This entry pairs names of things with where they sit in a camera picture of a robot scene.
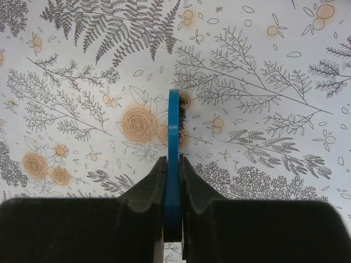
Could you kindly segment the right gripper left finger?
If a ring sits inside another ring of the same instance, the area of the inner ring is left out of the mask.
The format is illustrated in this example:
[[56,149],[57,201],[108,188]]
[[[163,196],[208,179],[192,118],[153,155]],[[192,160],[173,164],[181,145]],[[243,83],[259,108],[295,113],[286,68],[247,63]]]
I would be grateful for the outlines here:
[[13,198],[1,262],[163,262],[167,161],[117,198]]

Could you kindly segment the blue hand brush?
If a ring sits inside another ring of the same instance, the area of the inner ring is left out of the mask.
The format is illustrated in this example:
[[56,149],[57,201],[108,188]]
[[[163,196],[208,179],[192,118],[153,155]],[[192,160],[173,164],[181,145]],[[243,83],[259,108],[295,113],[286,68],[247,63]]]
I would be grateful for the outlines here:
[[185,101],[178,89],[171,89],[168,97],[168,158],[164,201],[163,240],[182,240],[182,201],[179,172],[179,149],[184,134]]

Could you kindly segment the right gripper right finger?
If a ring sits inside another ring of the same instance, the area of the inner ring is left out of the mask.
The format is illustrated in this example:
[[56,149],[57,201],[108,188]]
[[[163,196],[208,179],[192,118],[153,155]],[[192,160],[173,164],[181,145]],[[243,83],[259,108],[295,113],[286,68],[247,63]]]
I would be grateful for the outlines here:
[[187,262],[350,262],[339,214],[316,201],[235,201],[179,160]]

